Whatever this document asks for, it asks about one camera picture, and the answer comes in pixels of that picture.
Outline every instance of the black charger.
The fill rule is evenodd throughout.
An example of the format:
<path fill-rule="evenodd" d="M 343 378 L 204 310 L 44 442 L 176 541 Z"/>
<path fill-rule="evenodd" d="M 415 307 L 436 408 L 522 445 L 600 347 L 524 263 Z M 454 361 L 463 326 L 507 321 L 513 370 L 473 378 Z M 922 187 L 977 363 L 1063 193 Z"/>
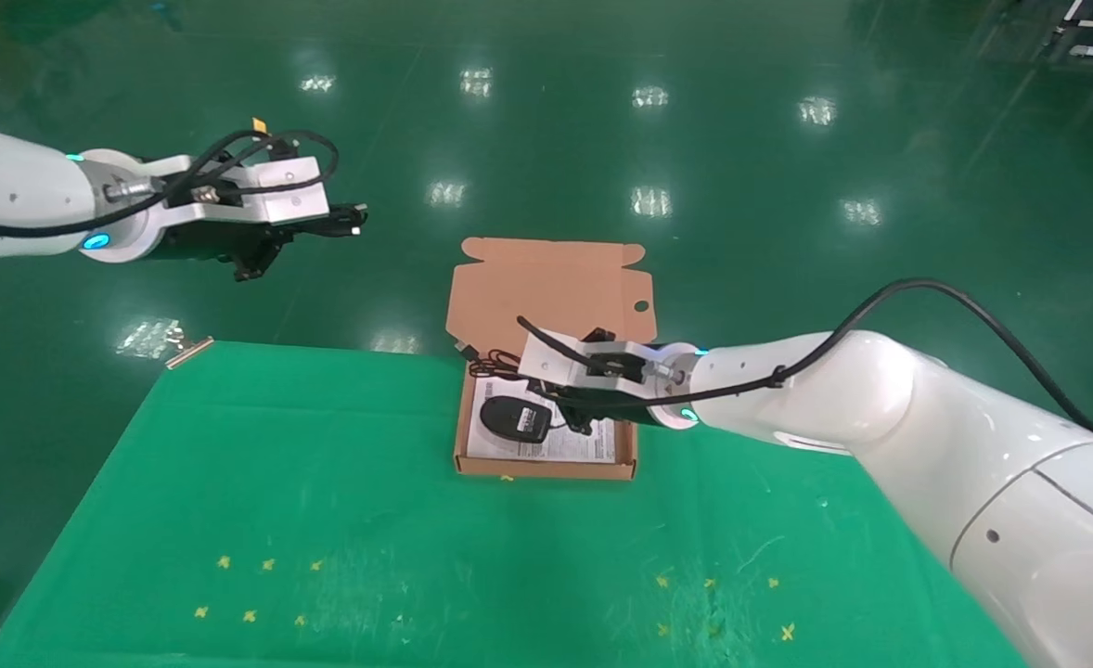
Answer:
<path fill-rule="evenodd" d="M 480 423 L 520 444 L 541 444 L 550 432 L 551 410 L 517 397 L 490 397 L 480 405 Z"/>

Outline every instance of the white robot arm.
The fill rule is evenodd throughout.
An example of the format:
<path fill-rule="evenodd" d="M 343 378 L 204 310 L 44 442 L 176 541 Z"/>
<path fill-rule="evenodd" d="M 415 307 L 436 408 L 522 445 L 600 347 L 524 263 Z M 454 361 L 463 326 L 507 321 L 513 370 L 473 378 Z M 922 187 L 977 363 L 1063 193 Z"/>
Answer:
<path fill-rule="evenodd" d="M 531 337 L 518 373 L 545 382 L 576 431 L 595 418 L 703 422 L 850 454 L 1031 665 L 1093 668 L 1090 429 L 846 326 L 705 352 L 580 341 L 521 321 Z"/>
<path fill-rule="evenodd" d="M 333 150 L 325 174 L 292 136 Z M 230 155 L 238 139 L 255 144 Z M 255 153 L 271 160 L 244 163 Z M 105 262 L 218 258 L 258 279 L 297 233 L 356 236 L 365 204 L 329 206 L 334 148 L 314 132 L 233 132 L 203 156 L 140 161 L 109 149 L 81 155 L 0 134 L 0 257 L 79 248 Z"/>

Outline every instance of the instruction manual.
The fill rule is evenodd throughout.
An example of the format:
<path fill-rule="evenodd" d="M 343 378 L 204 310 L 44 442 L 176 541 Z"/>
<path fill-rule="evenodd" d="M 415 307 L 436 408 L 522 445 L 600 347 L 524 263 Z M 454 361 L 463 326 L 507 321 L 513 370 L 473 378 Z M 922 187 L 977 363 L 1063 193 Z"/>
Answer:
<path fill-rule="evenodd" d="M 551 410 L 551 424 L 562 424 L 563 415 L 554 401 L 526 390 L 526 380 L 504 380 L 501 377 L 478 377 L 471 422 L 469 426 L 469 457 L 484 459 L 521 459 L 530 461 L 584 461 L 614 464 L 618 447 L 613 440 L 613 421 L 592 422 L 592 435 L 576 434 L 566 426 L 551 429 L 541 444 L 520 444 L 493 434 L 480 422 L 480 407 L 490 397 L 517 397 L 536 402 Z"/>

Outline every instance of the green floor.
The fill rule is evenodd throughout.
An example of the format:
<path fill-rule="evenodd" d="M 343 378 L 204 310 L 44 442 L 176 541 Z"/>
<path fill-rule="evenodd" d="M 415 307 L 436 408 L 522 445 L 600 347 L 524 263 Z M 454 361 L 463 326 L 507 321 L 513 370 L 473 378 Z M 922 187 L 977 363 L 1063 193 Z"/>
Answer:
<path fill-rule="evenodd" d="M 333 139 L 331 195 L 374 216 L 360 239 L 296 242 L 248 284 L 215 262 L 0 260 L 0 614 L 160 373 L 114 354 L 124 328 L 173 317 L 224 340 L 446 355 L 466 236 L 638 242 L 660 338 L 708 347 L 830 328 L 890 279 L 937 276 L 1093 414 L 1093 63 L 1029 61 L 1053 14 L 0 0 L 0 131 L 160 156 L 257 115 Z M 313 77 L 331 89 L 302 90 Z M 940 298 L 872 326 L 1050 406 Z"/>

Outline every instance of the green table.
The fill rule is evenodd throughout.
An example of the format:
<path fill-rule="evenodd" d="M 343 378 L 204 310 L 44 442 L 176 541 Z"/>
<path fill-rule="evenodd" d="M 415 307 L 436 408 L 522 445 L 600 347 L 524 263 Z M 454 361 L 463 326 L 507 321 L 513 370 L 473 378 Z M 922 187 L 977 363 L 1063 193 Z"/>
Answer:
<path fill-rule="evenodd" d="M 856 461 L 645 427 L 636 481 L 461 477 L 461 373 L 227 342 L 164 373 L 0 668 L 1021 665 Z"/>

